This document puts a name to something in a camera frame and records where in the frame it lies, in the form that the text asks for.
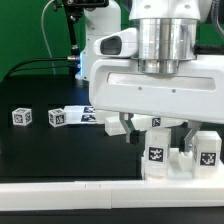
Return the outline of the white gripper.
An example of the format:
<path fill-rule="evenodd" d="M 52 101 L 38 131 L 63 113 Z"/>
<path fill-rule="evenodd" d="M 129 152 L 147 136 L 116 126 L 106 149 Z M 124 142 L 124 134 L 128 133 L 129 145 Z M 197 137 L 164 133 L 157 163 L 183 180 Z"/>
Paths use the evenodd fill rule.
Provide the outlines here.
<path fill-rule="evenodd" d="M 90 103 L 99 110 L 120 112 L 129 144 L 139 143 L 133 114 L 189 120 L 183 148 L 187 155 L 201 122 L 224 124 L 224 56 L 182 61 L 176 74 L 142 73 L 140 63 L 131 58 L 137 51 L 137 34 L 128 28 L 95 41 L 100 59 L 90 73 Z"/>

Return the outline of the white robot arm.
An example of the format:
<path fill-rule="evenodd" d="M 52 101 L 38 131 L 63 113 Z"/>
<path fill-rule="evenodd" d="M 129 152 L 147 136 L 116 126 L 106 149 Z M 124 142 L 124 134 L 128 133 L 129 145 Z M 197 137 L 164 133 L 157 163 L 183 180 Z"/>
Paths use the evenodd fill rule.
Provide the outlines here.
<path fill-rule="evenodd" d="M 196 45 L 197 25 L 218 22 L 220 0 L 128 0 L 120 10 L 85 8 L 87 54 L 81 58 L 91 104 L 120 115 L 183 119 L 185 149 L 203 122 L 224 124 L 224 55 Z"/>

